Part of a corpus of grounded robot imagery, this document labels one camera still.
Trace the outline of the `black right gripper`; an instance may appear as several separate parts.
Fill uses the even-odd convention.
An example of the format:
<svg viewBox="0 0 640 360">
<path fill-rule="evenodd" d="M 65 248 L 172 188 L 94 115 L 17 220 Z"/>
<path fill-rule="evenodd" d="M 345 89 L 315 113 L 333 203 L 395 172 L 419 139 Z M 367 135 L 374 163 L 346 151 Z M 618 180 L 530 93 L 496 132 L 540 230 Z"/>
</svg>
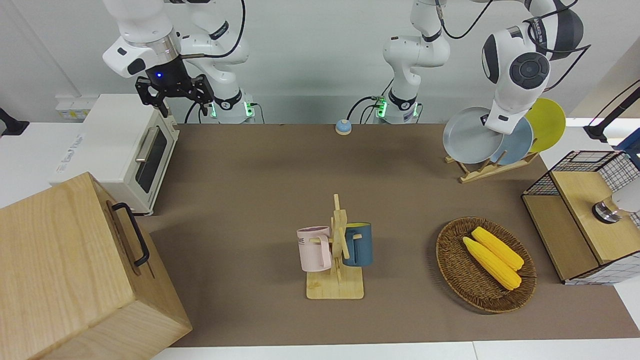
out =
<svg viewBox="0 0 640 360">
<path fill-rule="evenodd" d="M 157 107 L 164 118 L 170 114 L 165 98 L 186 98 L 199 104 L 203 117 L 214 114 L 214 91 L 204 73 L 190 76 L 181 57 L 147 68 L 135 81 L 142 104 Z"/>
</svg>

